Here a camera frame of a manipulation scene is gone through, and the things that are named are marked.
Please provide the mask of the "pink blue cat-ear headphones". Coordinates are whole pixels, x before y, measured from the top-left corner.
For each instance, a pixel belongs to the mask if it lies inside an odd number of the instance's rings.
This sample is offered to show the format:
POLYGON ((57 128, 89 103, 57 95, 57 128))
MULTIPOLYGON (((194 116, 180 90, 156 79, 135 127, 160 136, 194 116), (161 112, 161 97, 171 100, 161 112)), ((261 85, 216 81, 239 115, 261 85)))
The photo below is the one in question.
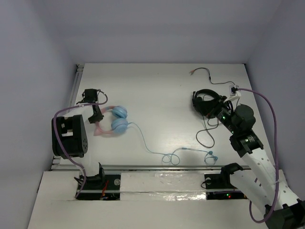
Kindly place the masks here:
POLYGON ((111 114, 115 117, 115 119, 111 123, 111 130, 105 131, 101 128, 100 123, 95 123, 95 131, 94 136, 99 135, 112 135, 112 134, 122 134, 128 128, 127 109, 123 106, 107 106, 100 109, 102 115, 106 112, 111 112, 111 114))

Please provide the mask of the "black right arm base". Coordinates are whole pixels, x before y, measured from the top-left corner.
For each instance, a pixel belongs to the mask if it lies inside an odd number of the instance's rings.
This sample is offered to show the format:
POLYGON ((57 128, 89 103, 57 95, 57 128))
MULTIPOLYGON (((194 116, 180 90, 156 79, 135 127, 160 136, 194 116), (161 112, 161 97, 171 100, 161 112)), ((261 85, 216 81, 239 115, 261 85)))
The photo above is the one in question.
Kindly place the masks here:
POLYGON ((205 174, 201 188, 206 191, 207 200, 247 199, 246 195, 230 183, 230 175, 244 169, 237 163, 221 168, 220 173, 205 174))

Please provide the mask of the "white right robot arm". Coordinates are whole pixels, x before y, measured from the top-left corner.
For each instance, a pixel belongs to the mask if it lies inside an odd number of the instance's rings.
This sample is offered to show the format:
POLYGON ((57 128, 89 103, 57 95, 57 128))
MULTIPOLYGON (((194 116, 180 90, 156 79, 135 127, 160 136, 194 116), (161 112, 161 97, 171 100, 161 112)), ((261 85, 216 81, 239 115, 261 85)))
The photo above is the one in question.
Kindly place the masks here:
POLYGON ((252 130, 256 122, 254 112, 247 105, 229 109, 226 97, 205 101, 203 115, 217 118, 231 133, 230 143, 239 157, 250 167, 251 177, 238 165, 227 166, 229 171, 220 175, 224 187, 234 186, 256 206, 270 229, 297 229, 305 225, 305 202, 280 178, 278 166, 270 161, 264 146, 252 130))

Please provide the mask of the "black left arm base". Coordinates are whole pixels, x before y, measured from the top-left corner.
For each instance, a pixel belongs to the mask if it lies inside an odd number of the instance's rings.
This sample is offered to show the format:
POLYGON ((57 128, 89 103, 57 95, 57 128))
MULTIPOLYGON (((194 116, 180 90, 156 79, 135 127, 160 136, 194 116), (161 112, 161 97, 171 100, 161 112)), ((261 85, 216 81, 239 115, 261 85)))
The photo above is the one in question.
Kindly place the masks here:
POLYGON ((84 188, 76 197, 77 200, 120 200, 120 174, 106 174, 105 180, 86 181, 84 188))

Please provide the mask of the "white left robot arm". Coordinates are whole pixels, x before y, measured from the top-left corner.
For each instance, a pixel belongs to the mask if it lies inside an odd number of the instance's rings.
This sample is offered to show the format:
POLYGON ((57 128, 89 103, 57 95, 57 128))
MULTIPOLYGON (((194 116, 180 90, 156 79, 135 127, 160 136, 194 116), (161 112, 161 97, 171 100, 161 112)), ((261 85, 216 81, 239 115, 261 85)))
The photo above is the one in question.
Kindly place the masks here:
POLYGON ((76 179, 80 185, 85 184, 88 177, 84 166, 74 158, 83 158, 88 151, 85 122, 95 124, 103 119, 99 95, 105 96, 102 104, 108 102, 108 96, 100 89, 86 89, 75 106, 56 112, 51 120, 53 154, 69 160, 81 170, 82 175, 76 179))

